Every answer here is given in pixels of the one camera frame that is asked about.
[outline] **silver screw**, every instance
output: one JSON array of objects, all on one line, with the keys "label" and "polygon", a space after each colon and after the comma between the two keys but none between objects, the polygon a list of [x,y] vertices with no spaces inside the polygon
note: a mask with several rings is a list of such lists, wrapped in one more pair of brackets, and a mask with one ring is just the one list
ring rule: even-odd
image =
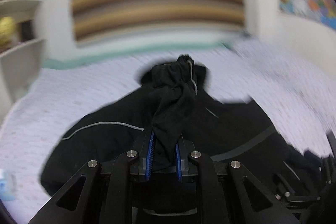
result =
[{"label": "silver screw", "polygon": [[96,167],[97,164],[98,164],[98,162],[97,162],[96,160],[90,160],[90,161],[87,163],[87,166],[93,168],[93,167]]},{"label": "silver screw", "polygon": [[130,157],[130,158],[133,158],[137,155],[137,152],[135,150],[129,150],[127,152],[127,156]]},{"label": "silver screw", "polygon": [[233,160],[233,161],[231,161],[230,165],[231,165],[233,168],[239,168],[239,167],[240,167],[240,162],[237,161],[237,160]]},{"label": "silver screw", "polygon": [[198,152],[198,151],[193,151],[190,153],[190,155],[193,157],[193,158],[199,158],[201,156],[201,153]]}]

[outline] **black fabric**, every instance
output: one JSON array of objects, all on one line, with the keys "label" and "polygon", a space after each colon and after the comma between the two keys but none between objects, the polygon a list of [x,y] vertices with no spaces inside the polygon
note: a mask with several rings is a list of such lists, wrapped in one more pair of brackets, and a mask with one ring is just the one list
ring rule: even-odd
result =
[{"label": "black fabric", "polygon": [[[179,136],[193,141],[201,153],[214,156],[248,142],[273,124],[259,105],[249,103],[221,103],[211,98],[203,89],[206,68],[194,65],[193,80],[188,56],[176,62],[163,63],[145,72],[141,87],[119,101],[86,115],[64,137],[75,130],[96,122],[124,122],[140,128],[152,127],[157,136],[153,171],[172,165],[173,149]],[[41,174],[41,184],[53,195],[87,161],[96,159],[103,163],[132,148],[141,131],[120,125],[102,124],[83,129],[68,140],[61,141],[47,160]],[[280,173],[293,185],[297,195],[314,195],[316,168],[311,169],[305,158],[287,145],[282,136],[274,132],[264,141],[231,160],[239,160],[271,192],[276,193],[274,174]],[[302,177],[301,183],[285,162]],[[172,191],[162,190],[162,181],[151,180],[136,186],[137,206],[166,213],[194,208],[196,199],[192,188],[169,183]]]}]

